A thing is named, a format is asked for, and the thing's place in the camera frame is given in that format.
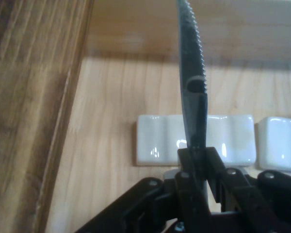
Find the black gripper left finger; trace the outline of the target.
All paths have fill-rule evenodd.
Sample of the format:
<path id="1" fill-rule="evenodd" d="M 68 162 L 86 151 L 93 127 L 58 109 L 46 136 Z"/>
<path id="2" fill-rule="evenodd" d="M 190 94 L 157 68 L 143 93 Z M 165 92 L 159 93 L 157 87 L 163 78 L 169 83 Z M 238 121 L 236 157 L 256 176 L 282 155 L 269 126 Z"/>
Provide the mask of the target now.
<path id="1" fill-rule="evenodd" d="M 204 150 L 179 149 L 180 171 L 141 179 L 77 232 L 160 233 L 175 218 L 187 232 L 211 230 L 203 156 Z"/>

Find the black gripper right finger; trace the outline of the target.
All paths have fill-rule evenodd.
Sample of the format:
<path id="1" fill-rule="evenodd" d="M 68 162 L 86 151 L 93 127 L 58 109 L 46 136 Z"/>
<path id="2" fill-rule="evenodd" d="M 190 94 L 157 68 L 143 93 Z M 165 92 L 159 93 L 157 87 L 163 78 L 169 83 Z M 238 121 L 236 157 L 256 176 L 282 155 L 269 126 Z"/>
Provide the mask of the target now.
<path id="1" fill-rule="evenodd" d="M 265 170 L 256 178 L 225 167 L 214 147 L 206 149 L 206 178 L 221 213 L 217 233 L 291 233 L 291 176 Z"/>

